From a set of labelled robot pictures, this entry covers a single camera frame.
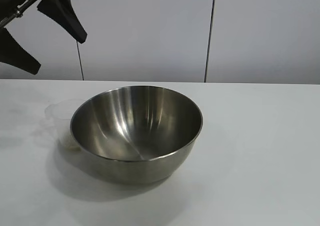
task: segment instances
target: white table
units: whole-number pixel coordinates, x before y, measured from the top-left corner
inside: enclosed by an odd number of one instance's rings
[[[45,108],[126,85],[192,98],[203,130],[147,188],[81,170]],[[0,80],[0,225],[320,225],[320,86]]]

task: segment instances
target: stainless steel bowl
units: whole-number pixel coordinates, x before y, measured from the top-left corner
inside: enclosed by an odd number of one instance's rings
[[[106,179],[151,183],[184,162],[202,124],[200,109],[183,94],[130,86],[82,104],[71,120],[71,132]]]

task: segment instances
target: measuring cup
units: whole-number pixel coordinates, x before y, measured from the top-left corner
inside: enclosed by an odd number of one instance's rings
[[[70,121],[74,112],[83,104],[83,99],[70,99],[52,104],[45,110],[46,118],[53,119],[60,144],[68,150],[80,149],[70,132]]]

